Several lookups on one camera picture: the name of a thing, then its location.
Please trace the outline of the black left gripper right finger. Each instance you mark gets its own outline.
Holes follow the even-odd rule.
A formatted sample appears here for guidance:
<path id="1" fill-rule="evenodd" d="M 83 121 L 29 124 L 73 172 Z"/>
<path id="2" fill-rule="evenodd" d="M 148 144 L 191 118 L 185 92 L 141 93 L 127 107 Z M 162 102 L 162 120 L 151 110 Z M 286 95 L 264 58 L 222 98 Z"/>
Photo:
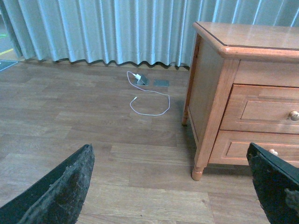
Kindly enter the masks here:
<path id="1" fill-rule="evenodd" d="M 297 224 L 299 169 L 253 142 L 246 156 L 258 200 L 269 222 Z"/>

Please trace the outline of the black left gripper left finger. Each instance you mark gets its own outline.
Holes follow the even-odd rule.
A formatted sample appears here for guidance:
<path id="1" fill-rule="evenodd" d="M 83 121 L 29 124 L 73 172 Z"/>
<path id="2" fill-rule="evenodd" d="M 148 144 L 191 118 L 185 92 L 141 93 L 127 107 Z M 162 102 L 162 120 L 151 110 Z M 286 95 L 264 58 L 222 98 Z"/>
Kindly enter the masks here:
<path id="1" fill-rule="evenodd" d="M 0 209 L 2 224 L 74 224 L 90 186 L 95 155 L 84 145 Z"/>

